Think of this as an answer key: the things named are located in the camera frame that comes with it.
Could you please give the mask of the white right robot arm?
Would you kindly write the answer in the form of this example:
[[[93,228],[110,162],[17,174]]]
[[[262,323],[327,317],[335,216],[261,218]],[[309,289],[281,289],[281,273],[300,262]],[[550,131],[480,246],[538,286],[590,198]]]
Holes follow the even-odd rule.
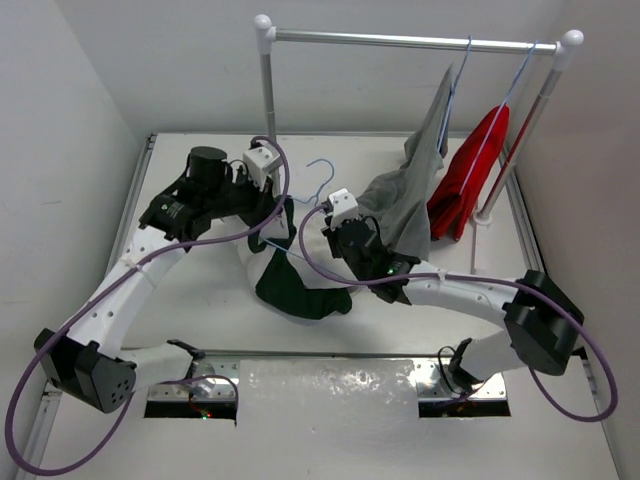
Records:
[[[342,223],[327,218],[325,223],[323,234],[332,255],[344,260],[379,299],[440,307],[499,327],[494,335],[467,338],[455,348],[445,377],[461,391],[521,367],[550,376],[564,374],[578,337],[565,314],[578,323],[584,316],[546,273],[527,270],[516,280],[483,282],[470,276],[461,281],[417,257],[390,250],[363,217]]]

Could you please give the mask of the green and white t shirt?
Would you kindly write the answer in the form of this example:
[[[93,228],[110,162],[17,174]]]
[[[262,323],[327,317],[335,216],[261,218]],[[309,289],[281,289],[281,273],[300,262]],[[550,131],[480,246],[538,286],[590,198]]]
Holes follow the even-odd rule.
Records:
[[[352,299],[346,288],[314,288],[317,276],[306,262],[289,259],[289,249],[297,236],[290,198],[284,202],[282,215],[273,221],[275,225],[282,222],[286,224],[285,237],[268,237],[260,231],[235,242],[256,297],[284,314],[306,320],[349,313]]]

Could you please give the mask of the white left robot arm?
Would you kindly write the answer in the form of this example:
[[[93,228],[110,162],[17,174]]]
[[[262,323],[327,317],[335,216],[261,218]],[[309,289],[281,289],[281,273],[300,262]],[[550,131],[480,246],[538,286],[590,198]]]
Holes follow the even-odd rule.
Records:
[[[269,217],[281,164],[274,148],[258,143],[238,163],[215,147],[192,148],[184,171],[150,201],[79,319],[61,337],[45,329],[36,338],[53,386],[109,414],[137,390],[190,377],[203,351],[180,340],[123,350],[124,338],[162,278],[213,221],[239,217],[255,226]],[[52,347],[44,351],[47,342]]]

